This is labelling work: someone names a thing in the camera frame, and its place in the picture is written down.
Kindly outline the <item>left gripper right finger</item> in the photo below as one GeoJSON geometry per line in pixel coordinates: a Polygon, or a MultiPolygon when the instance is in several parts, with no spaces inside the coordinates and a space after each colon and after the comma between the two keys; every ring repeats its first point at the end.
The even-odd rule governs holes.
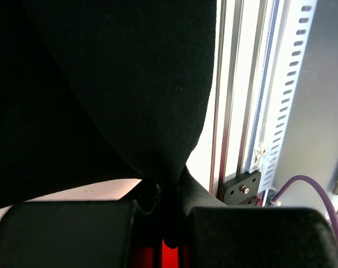
{"type": "Polygon", "coordinates": [[[178,184],[180,267],[338,267],[338,241],[311,208],[223,204],[188,170],[178,184]]]}

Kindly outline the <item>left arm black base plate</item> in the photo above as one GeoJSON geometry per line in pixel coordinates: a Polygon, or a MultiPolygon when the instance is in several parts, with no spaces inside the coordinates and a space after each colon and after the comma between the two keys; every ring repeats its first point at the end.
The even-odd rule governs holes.
{"type": "Polygon", "coordinates": [[[218,190],[218,199],[226,205],[246,205],[254,207],[257,204],[261,172],[245,172],[238,177],[223,183],[218,190]]]}

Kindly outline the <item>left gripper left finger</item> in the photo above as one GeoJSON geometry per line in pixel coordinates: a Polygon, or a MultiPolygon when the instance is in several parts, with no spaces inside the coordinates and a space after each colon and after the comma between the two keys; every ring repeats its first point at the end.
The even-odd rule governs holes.
{"type": "Polygon", "coordinates": [[[159,187],[115,201],[26,202],[0,221],[0,267],[158,267],[159,187]]]}

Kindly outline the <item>black t shirt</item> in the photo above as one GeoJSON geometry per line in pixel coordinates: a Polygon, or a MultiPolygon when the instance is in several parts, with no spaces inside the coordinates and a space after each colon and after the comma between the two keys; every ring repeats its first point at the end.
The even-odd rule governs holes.
{"type": "Polygon", "coordinates": [[[179,181],[206,117],[216,1],[0,1],[0,208],[179,181]]]}

